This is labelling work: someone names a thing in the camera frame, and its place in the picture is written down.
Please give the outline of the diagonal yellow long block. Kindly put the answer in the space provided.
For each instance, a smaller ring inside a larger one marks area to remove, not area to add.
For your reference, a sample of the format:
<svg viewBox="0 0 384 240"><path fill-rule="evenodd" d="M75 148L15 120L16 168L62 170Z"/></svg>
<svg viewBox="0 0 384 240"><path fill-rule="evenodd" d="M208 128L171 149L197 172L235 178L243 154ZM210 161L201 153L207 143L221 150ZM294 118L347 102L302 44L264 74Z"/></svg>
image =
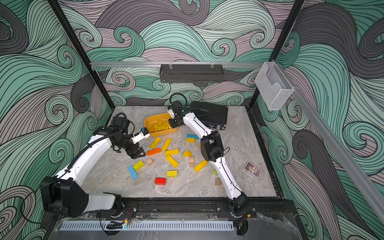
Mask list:
<svg viewBox="0 0 384 240"><path fill-rule="evenodd" d="M177 168L179 163L171 156L171 155L168 155L166 156L166 160L174 167L174 168Z"/></svg>

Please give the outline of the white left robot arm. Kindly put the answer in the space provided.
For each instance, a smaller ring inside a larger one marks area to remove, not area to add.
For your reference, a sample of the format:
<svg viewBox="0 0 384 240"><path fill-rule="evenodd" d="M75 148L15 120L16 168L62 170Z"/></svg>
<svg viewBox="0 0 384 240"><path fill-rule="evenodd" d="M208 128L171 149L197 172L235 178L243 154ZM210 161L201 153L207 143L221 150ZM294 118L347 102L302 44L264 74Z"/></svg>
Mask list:
<svg viewBox="0 0 384 240"><path fill-rule="evenodd" d="M113 117L109 126L96 129L90 141L73 160L54 177L45 177L41 182L43 208L47 213L77 218L88 212L108 212L113 218L124 211L122 197L117 194L88 194L82 185L90 170L109 149L120 153L125 151L135 160L146 152L139 142L150 136L144 127L137 133L129 132L132 124L124 113Z"/></svg>

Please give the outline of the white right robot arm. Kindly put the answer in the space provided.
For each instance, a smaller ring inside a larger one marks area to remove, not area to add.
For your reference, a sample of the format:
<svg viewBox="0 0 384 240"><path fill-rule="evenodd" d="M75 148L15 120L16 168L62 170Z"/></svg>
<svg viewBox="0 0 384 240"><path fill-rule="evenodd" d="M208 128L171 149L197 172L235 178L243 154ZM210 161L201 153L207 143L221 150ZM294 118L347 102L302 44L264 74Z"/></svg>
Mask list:
<svg viewBox="0 0 384 240"><path fill-rule="evenodd" d="M217 171L229 199L231 214L236 218L247 216L247 211L249 210L248 197L237 184L227 165L225 159L226 149L224 149L219 132L206 127L198 119L194 111L188 107L188 104L183 105L178 100L172 101L174 96L181 96L187 102L187 98L183 94L175 93L170 96L170 105L167 108L167 112L171 116L169 119L171 127L177 128L186 125L200 138L202 156Z"/></svg>

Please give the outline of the yellow green block left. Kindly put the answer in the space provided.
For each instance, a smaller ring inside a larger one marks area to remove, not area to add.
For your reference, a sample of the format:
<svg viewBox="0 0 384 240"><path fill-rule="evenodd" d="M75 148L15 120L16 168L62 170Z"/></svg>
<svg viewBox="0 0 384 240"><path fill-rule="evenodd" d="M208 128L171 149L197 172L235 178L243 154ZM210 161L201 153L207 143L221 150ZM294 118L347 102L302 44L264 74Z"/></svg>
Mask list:
<svg viewBox="0 0 384 240"><path fill-rule="evenodd" d="M135 165L133 165L133 168L135 171L139 171L144 166L145 166L145 163L143 161L139 161Z"/></svg>

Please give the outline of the orange plastic tub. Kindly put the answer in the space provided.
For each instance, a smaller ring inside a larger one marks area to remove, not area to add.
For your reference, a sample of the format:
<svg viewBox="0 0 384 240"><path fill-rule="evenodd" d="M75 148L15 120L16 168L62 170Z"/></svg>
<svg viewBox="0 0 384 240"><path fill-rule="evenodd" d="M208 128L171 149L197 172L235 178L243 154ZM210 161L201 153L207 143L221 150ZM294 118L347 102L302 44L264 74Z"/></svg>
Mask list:
<svg viewBox="0 0 384 240"><path fill-rule="evenodd" d="M169 119L171 119L171 115L168 113L147 117L145 127L149 130L150 136L158 137L177 132L178 128L172 128Z"/></svg>

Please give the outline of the natural wood cube left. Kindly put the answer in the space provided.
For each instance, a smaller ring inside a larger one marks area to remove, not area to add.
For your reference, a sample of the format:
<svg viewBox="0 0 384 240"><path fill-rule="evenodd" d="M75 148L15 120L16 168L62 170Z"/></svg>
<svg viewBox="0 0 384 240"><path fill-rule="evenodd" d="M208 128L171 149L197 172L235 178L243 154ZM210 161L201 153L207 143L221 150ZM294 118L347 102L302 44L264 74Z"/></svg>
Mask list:
<svg viewBox="0 0 384 240"><path fill-rule="evenodd" d="M154 164L154 160L152 160L152 159L148 159L148 160L147 160L147 164L148 164L149 166L152 166L152 165Z"/></svg>

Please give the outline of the natural wood cube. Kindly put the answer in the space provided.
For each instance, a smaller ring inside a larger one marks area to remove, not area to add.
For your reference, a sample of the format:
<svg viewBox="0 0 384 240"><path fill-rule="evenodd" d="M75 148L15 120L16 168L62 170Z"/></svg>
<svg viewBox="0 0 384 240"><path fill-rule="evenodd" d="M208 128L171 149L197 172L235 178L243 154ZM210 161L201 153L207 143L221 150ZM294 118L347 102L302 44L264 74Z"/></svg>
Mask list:
<svg viewBox="0 0 384 240"><path fill-rule="evenodd" d="M152 165L154 164L154 160L152 160L152 159L148 159L148 160L147 160L147 164L148 164L149 166L152 166Z"/></svg>
<svg viewBox="0 0 384 240"><path fill-rule="evenodd" d="M222 181L220 178L215 178L215 186L221 186L222 185Z"/></svg>

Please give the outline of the orange rectangular block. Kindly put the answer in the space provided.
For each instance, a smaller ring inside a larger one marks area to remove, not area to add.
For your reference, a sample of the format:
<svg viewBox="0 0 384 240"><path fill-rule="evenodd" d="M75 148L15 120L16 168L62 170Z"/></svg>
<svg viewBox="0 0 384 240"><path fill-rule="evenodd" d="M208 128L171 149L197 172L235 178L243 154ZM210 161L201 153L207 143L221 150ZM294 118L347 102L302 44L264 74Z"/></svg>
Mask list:
<svg viewBox="0 0 384 240"><path fill-rule="evenodd" d="M156 148L156 149L147 151L147 155L148 155L148 156L153 156L153 155L159 154L159 153L161 153L161 152L162 152L162 149L161 149L161 148Z"/></svg>

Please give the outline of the blue long block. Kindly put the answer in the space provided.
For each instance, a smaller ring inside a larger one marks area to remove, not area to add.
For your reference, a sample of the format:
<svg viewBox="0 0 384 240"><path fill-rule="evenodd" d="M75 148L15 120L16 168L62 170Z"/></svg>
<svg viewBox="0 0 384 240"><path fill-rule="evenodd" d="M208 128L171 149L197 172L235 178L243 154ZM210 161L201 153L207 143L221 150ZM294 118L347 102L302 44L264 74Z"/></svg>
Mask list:
<svg viewBox="0 0 384 240"><path fill-rule="evenodd" d="M138 178L138 174L137 174L137 172L136 172L136 170L134 169L133 166L129 166L128 167L128 171L129 171L131 177L133 178L133 180Z"/></svg>

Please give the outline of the black electronics box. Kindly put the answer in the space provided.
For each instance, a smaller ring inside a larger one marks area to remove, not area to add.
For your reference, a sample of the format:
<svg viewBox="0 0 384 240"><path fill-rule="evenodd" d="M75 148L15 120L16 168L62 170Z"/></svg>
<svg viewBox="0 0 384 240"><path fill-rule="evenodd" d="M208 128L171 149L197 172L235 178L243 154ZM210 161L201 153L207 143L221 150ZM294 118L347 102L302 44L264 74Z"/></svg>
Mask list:
<svg viewBox="0 0 384 240"><path fill-rule="evenodd" d="M217 130L226 129L228 107L204 102L192 102L190 108L206 127Z"/></svg>

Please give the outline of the natural wood long block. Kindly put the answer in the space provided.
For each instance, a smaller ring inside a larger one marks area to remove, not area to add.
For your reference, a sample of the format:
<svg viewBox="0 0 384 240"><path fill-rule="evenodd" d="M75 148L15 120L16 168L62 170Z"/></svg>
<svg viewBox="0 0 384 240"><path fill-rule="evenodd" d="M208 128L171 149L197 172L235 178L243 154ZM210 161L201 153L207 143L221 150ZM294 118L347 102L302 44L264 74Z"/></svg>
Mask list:
<svg viewBox="0 0 384 240"><path fill-rule="evenodd" d="M189 164L190 164L190 167L192 167L192 168L195 167L195 159L193 156L189 157Z"/></svg>

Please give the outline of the playing card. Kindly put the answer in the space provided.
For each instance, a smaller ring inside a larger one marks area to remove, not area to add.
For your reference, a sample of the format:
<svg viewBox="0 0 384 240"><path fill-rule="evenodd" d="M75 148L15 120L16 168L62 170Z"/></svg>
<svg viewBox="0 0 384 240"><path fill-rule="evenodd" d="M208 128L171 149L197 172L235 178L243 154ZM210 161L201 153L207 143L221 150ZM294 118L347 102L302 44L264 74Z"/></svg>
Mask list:
<svg viewBox="0 0 384 240"><path fill-rule="evenodd" d="M244 170L255 178L259 178L260 174L262 173L262 169L250 162L246 163Z"/></svg>

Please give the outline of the black wall tray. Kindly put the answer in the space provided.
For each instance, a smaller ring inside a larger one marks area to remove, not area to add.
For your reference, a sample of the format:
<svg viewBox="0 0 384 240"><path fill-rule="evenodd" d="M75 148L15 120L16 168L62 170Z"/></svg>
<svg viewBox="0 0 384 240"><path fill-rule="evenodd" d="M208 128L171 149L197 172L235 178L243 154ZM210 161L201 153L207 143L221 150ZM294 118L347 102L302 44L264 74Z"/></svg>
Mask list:
<svg viewBox="0 0 384 240"><path fill-rule="evenodd" d="M222 65L165 64L160 67L163 83L221 83L223 79Z"/></svg>

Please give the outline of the clear plastic wall holder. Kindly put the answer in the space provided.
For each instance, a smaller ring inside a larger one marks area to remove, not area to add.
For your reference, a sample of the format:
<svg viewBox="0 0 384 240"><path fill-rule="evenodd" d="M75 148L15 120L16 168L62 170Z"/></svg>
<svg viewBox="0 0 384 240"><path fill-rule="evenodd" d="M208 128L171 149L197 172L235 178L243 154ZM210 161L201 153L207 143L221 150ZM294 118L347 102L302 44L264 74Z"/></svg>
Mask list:
<svg viewBox="0 0 384 240"><path fill-rule="evenodd" d="M264 62L255 83L270 111L279 111L294 92L283 66L276 62Z"/></svg>

